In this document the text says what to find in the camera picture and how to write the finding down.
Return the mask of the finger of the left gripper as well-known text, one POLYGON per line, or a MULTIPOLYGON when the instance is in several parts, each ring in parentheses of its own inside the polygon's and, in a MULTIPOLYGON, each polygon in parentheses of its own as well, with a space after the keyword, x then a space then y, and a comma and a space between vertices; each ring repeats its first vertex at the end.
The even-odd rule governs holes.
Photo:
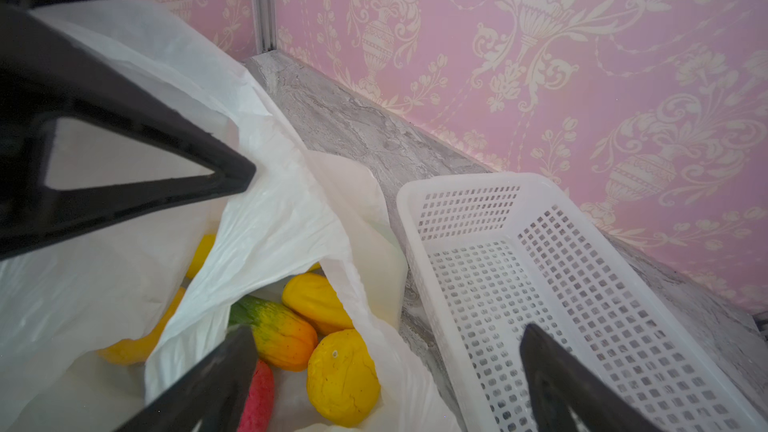
POLYGON ((245 191, 241 154, 31 13, 1 9, 1 255, 245 191))

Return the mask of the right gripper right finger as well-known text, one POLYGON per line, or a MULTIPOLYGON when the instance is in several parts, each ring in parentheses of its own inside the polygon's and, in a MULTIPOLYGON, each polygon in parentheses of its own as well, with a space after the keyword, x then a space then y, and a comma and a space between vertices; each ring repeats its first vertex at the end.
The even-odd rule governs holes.
POLYGON ((576 431, 576 419, 588 431, 658 429, 538 325, 526 325, 519 351, 540 431, 576 431))

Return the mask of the white perforated plastic basket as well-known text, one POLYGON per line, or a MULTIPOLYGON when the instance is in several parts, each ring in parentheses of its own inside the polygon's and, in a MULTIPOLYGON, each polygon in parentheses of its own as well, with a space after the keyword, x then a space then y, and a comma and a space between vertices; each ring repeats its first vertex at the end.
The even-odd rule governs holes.
POLYGON ((405 184, 407 257, 463 420, 530 431, 520 343, 539 326, 665 431, 763 431, 693 336, 575 204, 531 173, 405 184))

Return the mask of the pink red fruit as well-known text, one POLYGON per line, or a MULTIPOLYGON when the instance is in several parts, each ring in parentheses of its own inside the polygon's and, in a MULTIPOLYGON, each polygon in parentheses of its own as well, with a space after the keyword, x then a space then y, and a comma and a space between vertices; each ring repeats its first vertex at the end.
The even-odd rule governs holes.
POLYGON ((274 375, 267 363, 257 362, 238 432, 265 432, 272 417, 275 400, 274 375))

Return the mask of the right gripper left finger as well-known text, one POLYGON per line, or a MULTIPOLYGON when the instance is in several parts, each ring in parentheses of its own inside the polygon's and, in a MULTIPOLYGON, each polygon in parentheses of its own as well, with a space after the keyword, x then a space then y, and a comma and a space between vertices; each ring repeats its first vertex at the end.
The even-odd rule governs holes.
POLYGON ((117 430, 235 431, 257 362, 251 329, 239 326, 173 386, 117 430))

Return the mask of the white plastic bag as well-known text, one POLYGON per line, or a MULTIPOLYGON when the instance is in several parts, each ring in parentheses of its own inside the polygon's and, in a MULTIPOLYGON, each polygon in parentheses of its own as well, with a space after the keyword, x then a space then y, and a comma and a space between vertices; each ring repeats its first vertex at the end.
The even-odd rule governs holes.
POLYGON ((250 72, 150 2, 27 11, 251 161, 238 194, 1 255, 1 427, 111 431, 225 339, 230 307, 320 263, 381 383, 365 431, 455 431, 398 333, 406 260, 364 166, 312 152, 250 72))

